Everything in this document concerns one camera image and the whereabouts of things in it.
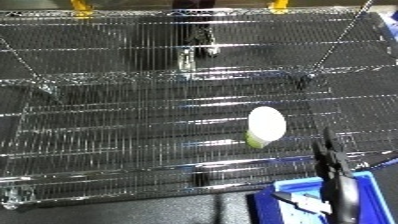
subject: yellow object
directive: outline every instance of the yellow object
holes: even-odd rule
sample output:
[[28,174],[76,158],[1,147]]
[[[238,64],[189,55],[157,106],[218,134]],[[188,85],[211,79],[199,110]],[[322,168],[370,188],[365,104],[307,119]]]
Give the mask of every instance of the yellow object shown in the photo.
[[269,9],[274,14],[285,14],[288,12],[287,5],[289,4],[289,0],[275,0],[270,4]]
[[93,7],[87,4],[86,0],[70,0],[76,17],[79,19],[88,19],[93,14]]
[[255,149],[262,149],[264,147],[263,144],[251,137],[249,132],[246,132],[246,144]]

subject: black table surface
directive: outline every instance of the black table surface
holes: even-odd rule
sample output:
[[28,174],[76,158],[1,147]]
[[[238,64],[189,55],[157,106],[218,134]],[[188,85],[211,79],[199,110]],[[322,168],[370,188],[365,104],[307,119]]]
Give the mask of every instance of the black table surface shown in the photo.
[[[374,171],[392,216],[398,220],[398,166]],[[250,197],[255,192],[87,204],[25,211],[0,210],[2,223],[258,223]]]

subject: wire rack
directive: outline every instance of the wire rack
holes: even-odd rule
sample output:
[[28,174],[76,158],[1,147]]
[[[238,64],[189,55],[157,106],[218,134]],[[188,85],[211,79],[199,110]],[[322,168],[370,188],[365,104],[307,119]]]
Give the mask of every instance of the wire rack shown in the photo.
[[[326,126],[353,166],[395,155],[397,59],[377,15],[339,40],[358,10],[212,12],[202,22],[201,10],[0,13],[3,205],[258,189],[313,176],[310,145]],[[187,79],[177,72],[179,27],[199,23],[211,24],[221,54],[198,57]],[[264,105],[284,114],[288,131],[251,149],[247,115]]]

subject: blue bin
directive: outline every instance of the blue bin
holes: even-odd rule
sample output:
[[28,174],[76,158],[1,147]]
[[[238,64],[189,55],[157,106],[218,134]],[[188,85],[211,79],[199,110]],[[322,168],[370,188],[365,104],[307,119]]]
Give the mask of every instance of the blue bin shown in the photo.
[[[379,187],[370,172],[354,173],[359,184],[361,215],[360,224],[395,223]],[[295,194],[311,194],[319,197],[320,178],[278,181],[255,194],[256,208],[261,224],[320,224],[326,223],[319,214],[297,210],[294,205],[278,201],[271,196],[276,191]]]
[[398,11],[396,11],[391,18],[395,19],[396,21],[398,21]]

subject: white cup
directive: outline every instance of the white cup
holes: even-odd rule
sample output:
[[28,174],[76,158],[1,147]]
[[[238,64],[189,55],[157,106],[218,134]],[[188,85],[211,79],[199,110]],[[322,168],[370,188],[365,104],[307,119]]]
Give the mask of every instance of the white cup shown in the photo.
[[249,114],[248,122],[246,142],[253,148],[264,148],[286,133],[285,118],[272,107],[257,107]]

